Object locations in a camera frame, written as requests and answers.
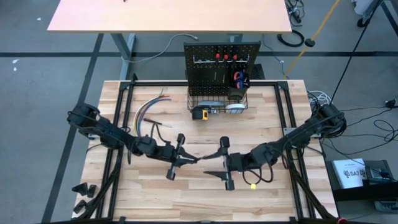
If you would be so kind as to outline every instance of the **wooden table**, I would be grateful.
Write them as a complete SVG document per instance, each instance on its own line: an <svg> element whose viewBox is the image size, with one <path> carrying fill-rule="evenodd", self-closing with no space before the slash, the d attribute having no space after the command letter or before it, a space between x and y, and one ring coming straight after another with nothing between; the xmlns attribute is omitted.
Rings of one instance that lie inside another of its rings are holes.
<svg viewBox="0 0 398 224"><path fill-rule="evenodd" d="M121 56L131 59L135 34L121 33L218 32L288 33L284 0L61 0L48 27L55 32L111 33ZM242 34L230 40L241 42ZM122 65L125 80L128 63Z"/></svg>
<svg viewBox="0 0 398 224"><path fill-rule="evenodd" d="M106 81L98 105L101 115L111 121L119 85L120 81ZM247 153L260 143L282 137L275 91L268 86L252 86L248 90L249 108L243 114L211 114L209 121L191 120L187 110L186 86L135 86L130 127L138 107L159 95L162 88L172 101L151 107L146 117L173 127L161 126L160 132L174 146L177 134L184 133L184 148L190 154L199 157L214 153L222 136L229 137L230 153ZM289 81L289 90L297 125L301 125L311 114L304 82ZM126 97L122 103L121 117L124 116L125 103ZM149 133L150 124L143 123L141 131L143 134ZM154 137L160 144L158 136L155 134ZM91 141L90 146L98 143ZM315 139L310 146L320 150L319 142ZM106 153L107 149L100 146L87 154L81 182L98 187L101 185ZM311 189L326 209L337 216L323 157L317 152L306 150L304 158ZM175 181L165 177L169 167L170 164L166 162L145 156L133 156L132 164L128 165L127 156L124 155L114 218L118 220L120 216L125 216L128 220L140 221L287 221L289 217L296 216L289 172L283 168L281 159L273 166L274 181L270 184L261 182L256 190L251 190L237 172L233 172L234 191L225 191L220 179L203 173L206 170L223 170L221 158L185 165L177 170ZM263 175L269 178L268 166L263 166ZM247 178L249 182L256 181L253 175L248 174ZM109 195L110 191L104 203L104 212L108 211ZM301 195L303 208L306 208L303 192ZM89 201L78 195L76 203L81 199Z"/></svg>

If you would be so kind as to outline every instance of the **black metal frame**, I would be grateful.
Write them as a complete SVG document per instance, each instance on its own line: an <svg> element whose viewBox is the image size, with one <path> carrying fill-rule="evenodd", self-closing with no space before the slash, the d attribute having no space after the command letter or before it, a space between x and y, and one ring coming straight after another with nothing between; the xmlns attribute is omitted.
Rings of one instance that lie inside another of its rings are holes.
<svg viewBox="0 0 398 224"><path fill-rule="evenodd" d="M133 79L129 82L122 82L119 86L119 94L118 94L118 100L116 102L116 108L115 108L115 115L114 115L114 124L117 124L119 121L119 114L121 110L121 103L122 103L122 98L123 98L123 93L126 89L129 89L128 95L127 95L127 102L126 102L126 110L124 114L124 119L123 119L123 126L122 128L126 128L127 130L127 122L129 118L129 112L130 112L130 107L131 107L131 101L132 101L132 90L134 86L188 86L188 82L186 80L181 80L181 81L162 81L162 82L146 82L146 81L136 81L137 77L133 76ZM285 115L284 115L284 109L283 109L283 104L282 104L282 98L280 95L280 91L283 90L285 94L285 100L287 104L287 110L289 112L289 118L290 118L290 123L293 128L296 127L296 122L295 122L295 117L294 117L294 110L292 106L292 102L290 99L290 92L289 92L289 86L287 81L279 81L279 82L269 82L269 81L253 81L251 83L252 86L273 86L275 90L275 97L277 101L277 107L278 107L278 112L279 112L279 118L280 118L280 124L281 124L281 131L283 133L284 128L287 128L286 120L285 120ZM103 174L103 185L105 184L106 180L108 179L109 172L110 172L110 167L111 167L111 161L112 161L112 156L113 156L113 150L110 149L107 153L106 156L106 161L104 165L104 174ZM292 159L292 153L291 151L287 152L288 159ZM303 161L303 157L300 157L299 154L298 156L298 161L300 164L300 172L301 175L304 179L304 182L308 184L308 177L307 173L305 170L305 164ZM121 161L123 158L123 148L118 149L118 155L116 158L116 165L115 169L120 169L121 168ZM296 211L297 211L297 218L301 219L303 218L303 209L302 209L302 204L301 204L301 198L299 195L299 188L297 186L297 181L292 177L292 171L290 168L290 177L292 181L292 190L294 193L294 200L295 200L295 206L296 206ZM109 202L109 210L108 210L108 215L105 218L102 218L102 213L103 213L103 200L101 203L98 205L97 212L96 212L96 218L94 219L77 219L77 220L70 220L70 221L64 221L64 222L56 222L59 224L66 224L66 223L135 223L135 224L170 224L170 222L126 222L125 217L121 217L119 221L114 222L113 221L113 215L114 215L114 208L116 204L116 195L118 192L118 183L119 183L119 178L120 178L120 173L117 174L115 180L113 181L113 189L111 192L111 199ZM308 209L310 211L310 217L312 218L312 214L315 217L315 212L313 210L313 206L311 203L309 203L308 198L307 198L307 205ZM274 224L293 224L296 223L297 220L295 217L289 217L290 221L286 222L205 222L205 221L197 221L197 222L178 222L178 224L209 224L209 223L223 223L223 224L254 224L254 223L274 223Z"/></svg>
<svg viewBox="0 0 398 224"><path fill-rule="evenodd" d="M129 121L130 107L131 107L131 101L132 101L132 90L134 88L134 85L136 84L136 80L137 80L137 77L136 77L136 74L134 74L133 79L129 83L122 82L119 85L119 94L118 94L118 100L116 101L116 109L115 109L115 114L114 114L114 118L113 118L113 124L118 125L119 114L120 114L120 109L121 109L122 99L123 99L123 93L126 89L128 89L129 91L127 94L126 109L124 110L124 118L123 118L123 124L122 124L122 128L126 128L126 130L127 130L127 124ZM121 149L118 149L116 164L114 167L115 169L121 168L122 158L123 158L123 149L124 149L123 147ZM106 154L105 167L104 167L103 179L102 179L101 186L105 185L105 182L109 177L109 172L110 172L111 163L112 163L112 156L113 156L113 150L108 150L108 153ZM113 214L114 214L114 207L116 204L116 195L118 193L119 179L120 179L120 172L117 174L117 176L113 182L111 199L109 202L109 209L108 209L108 215L107 215L107 218L110 218L110 219L113 218ZM102 217L103 206L104 206L104 198L100 201L100 203L98 205L95 218Z"/></svg>
<svg viewBox="0 0 398 224"><path fill-rule="evenodd" d="M252 86L273 86L274 87L282 132L283 132L284 128L287 128L287 123L286 123L285 115L284 115L282 97L280 95L280 91L283 90L284 94L285 94L285 100L286 100L286 104L287 104L287 110L289 112L291 126L292 126L292 128L296 127L293 105L292 105L292 101L290 98L289 86L288 86L287 81L279 81L279 82L259 81L259 82L257 82L255 80L253 80L251 85ZM128 114L129 114L129 113L127 113L127 111L129 112L129 109L130 109L131 98L132 98L132 88L134 86L188 86L188 82L186 80L172 81L172 82L165 82L165 81L161 81L161 82L136 81L136 82L132 82L132 83L122 82L119 87L119 96L118 96L118 101L116 103L114 124L116 124L118 121L120 107L121 107L121 99L123 97L123 90L127 86L131 86L131 88L129 89L129 94L127 96L126 113L124 114L123 127L125 127L125 125L127 125ZM106 161L105 161L105 167L104 167L104 177L107 177L107 175L109 175L112 154L113 154L112 151L108 151ZM118 163L118 161L121 162L122 156L123 156L122 153L121 153L121 155L118 154L117 163ZM292 159L291 152L287 152L287 156L288 156L288 159ZM307 172L305 170L305 163L304 163L303 157L298 156L298 162L300 164L300 173L302 174L304 181L308 184L308 177L307 177ZM293 193L294 193L295 207L296 207L296 211L297 211L297 218L303 218L303 208L302 208L302 204L301 204L301 198L299 195L299 188L298 188L298 185L293 177L291 178L291 181L292 181L292 188L293 188ZM107 218L113 218L118 182L119 182L119 176L117 176L116 180L114 181L114 187L111 192L111 201L109 204ZM314 212L313 206L308 201L308 199L307 199L307 205L308 205L310 217L315 218L315 212ZM97 209L96 218L101 218L100 214L102 214L102 207L103 207L103 204L101 204L101 207L99 207ZM166 222L134 222L134 223L155 224L155 223L166 223ZM179 222L179 224L186 224L186 223L198 223L198 222ZM291 223L291 222L266 222L266 223Z"/></svg>

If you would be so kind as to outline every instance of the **yellow object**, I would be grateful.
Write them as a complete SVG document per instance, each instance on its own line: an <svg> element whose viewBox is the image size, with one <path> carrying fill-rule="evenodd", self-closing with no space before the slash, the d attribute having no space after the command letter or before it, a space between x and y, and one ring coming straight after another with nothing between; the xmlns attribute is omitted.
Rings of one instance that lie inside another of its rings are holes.
<svg viewBox="0 0 398 224"><path fill-rule="evenodd" d="M323 19L321 25L319 26L317 32L311 37L311 40L315 40L315 38L317 38L318 34L321 32L323 26L325 26L326 21L329 19L331 13L335 10L336 6L338 5L338 3L341 0L336 0L336 2L334 3L334 5L330 8L328 14L326 15L326 17ZM297 56L297 58L294 59L294 61L290 64L289 69L287 69L287 72L284 75L284 79L286 79L286 77L289 75L289 73L292 71L294 65L297 63L297 61L300 59L300 57L308 50L308 47L305 46L303 51L301 51L301 53Z"/></svg>
<svg viewBox="0 0 398 224"><path fill-rule="evenodd" d="M202 110L203 118L202 120L207 121L209 119L209 112L207 110Z"/></svg>

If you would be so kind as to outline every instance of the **screwdriver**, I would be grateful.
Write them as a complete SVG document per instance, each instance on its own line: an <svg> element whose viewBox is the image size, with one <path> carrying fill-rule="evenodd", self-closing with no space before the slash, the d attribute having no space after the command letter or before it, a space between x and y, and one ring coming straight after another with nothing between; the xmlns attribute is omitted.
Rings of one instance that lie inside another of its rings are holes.
<svg viewBox="0 0 398 224"><path fill-rule="evenodd" d="M162 124L162 123L160 123L160 122L154 121L154 120L149 119L149 118L144 118L144 121L150 122L150 123L152 123L152 124L163 125L163 126L165 126L165 127L172 128L172 127L169 126L169 125Z"/></svg>

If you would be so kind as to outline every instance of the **gray floor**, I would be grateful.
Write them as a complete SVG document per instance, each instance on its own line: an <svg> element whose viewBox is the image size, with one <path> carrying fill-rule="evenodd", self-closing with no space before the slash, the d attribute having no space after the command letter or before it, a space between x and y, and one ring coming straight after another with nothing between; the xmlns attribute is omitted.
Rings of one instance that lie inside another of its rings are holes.
<svg viewBox="0 0 398 224"><path fill-rule="evenodd" d="M306 0L303 27L310 37L320 25L334 0ZM58 1L5 1L0 0L0 52L92 52L97 34L56 34L46 28ZM317 38L314 52L350 52L362 31L356 27L359 19L350 1L342 1ZM139 34L135 52L160 52L173 34ZM221 42L224 34L196 34L200 42ZM244 41L259 41L261 35L246 34ZM169 51L181 52L188 37L178 37ZM266 35L265 43L278 52L299 52L280 44L275 35ZM357 51L398 51L398 36L386 15L379 8L369 25ZM104 36L101 52L116 52L112 38ZM285 69L293 57L280 57ZM348 57L303 57L290 77L304 79L308 90L322 90L329 95L344 70ZM77 102L87 71L89 57L0 57L0 223L38 223L41 221L50 193L58 162L65 144L69 126L67 111ZM259 57L267 79L282 78L280 64L273 57ZM184 79L182 57L159 57L133 66L133 72L142 80ZM97 105L104 80L117 80L121 59L100 57L96 63L86 102ZM335 98L340 109L382 106L384 100L396 95L398 57L355 57ZM377 113L380 110L347 112L348 123ZM373 133L385 135L373 126L375 119L384 119L398 126L396 110L384 113L350 127L349 134ZM335 140L343 152L354 152L382 143L381 138L341 137ZM67 220L72 213L75 194L70 188L79 184L85 160L87 139L76 135L67 171L63 180L52 221ZM345 159L325 148L327 160ZM396 143L392 142L373 151L354 155L363 159L387 159L393 174L398 177ZM374 212L371 203L339 203L341 215L346 218L369 215ZM397 215L374 214L357 220L395 223Z"/></svg>

